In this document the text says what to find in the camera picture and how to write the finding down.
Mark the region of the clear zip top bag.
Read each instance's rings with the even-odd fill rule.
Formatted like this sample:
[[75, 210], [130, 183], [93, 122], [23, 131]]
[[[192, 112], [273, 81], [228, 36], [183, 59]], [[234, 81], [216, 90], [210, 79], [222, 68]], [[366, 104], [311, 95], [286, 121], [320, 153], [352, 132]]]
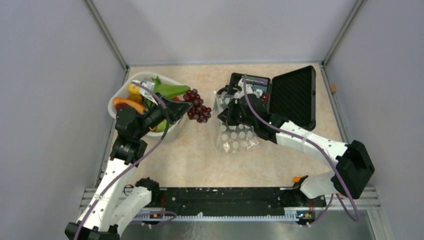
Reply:
[[231, 98], [232, 96], [224, 91], [214, 92], [210, 136], [218, 155], [247, 152], [260, 147], [259, 138], [252, 128], [242, 124], [227, 125], [218, 119], [218, 115], [228, 107]]

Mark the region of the yellow lemon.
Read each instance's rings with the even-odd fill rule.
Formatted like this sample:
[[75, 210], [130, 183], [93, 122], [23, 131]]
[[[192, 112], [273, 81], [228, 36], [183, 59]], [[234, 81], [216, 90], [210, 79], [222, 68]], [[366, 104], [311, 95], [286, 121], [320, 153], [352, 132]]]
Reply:
[[130, 95], [137, 95], [137, 96], [141, 95], [140, 87], [138, 85], [133, 84], [133, 83], [130, 83], [128, 85], [128, 92], [129, 92]]

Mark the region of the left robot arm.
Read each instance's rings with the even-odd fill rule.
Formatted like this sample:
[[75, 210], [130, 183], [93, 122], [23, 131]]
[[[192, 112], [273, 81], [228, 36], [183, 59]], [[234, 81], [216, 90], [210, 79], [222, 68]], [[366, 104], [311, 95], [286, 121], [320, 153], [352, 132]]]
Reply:
[[159, 103], [144, 109], [142, 105], [121, 103], [116, 113], [118, 136], [112, 146], [105, 173], [87, 208], [75, 222], [69, 222], [65, 235], [69, 240], [119, 240], [136, 215], [146, 206], [160, 202], [159, 185], [151, 179], [136, 184], [119, 203], [124, 187], [139, 163], [158, 145], [146, 151], [142, 139], [163, 121], [174, 124], [193, 104], [159, 98]]

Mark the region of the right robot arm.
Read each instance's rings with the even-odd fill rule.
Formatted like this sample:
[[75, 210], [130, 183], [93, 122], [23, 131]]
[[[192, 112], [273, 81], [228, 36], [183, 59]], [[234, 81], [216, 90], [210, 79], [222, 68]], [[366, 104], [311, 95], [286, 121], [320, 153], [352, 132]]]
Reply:
[[362, 142], [333, 141], [312, 133], [285, 117], [268, 113], [265, 104], [253, 94], [231, 99], [217, 117], [228, 126], [250, 127], [261, 139], [296, 149], [330, 168], [300, 180], [299, 189], [293, 192], [293, 200], [299, 206], [307, 206], [313, 198], [327, 194], [356, 200], [375, 172]]

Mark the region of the dark red grape bunch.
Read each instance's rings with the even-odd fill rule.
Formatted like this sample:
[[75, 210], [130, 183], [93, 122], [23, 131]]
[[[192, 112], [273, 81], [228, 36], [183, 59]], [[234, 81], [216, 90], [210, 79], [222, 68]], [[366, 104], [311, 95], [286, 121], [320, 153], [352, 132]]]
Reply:
[[190, 89], [183, 95], [185, 102], [193, 104], [192, 108], [187, 112], [189, 120], [197, 121], [200, 124], [207, 123], [212, 116], [212, 108], [204, 105], [204, 100], [198, 93], [197, 89]]

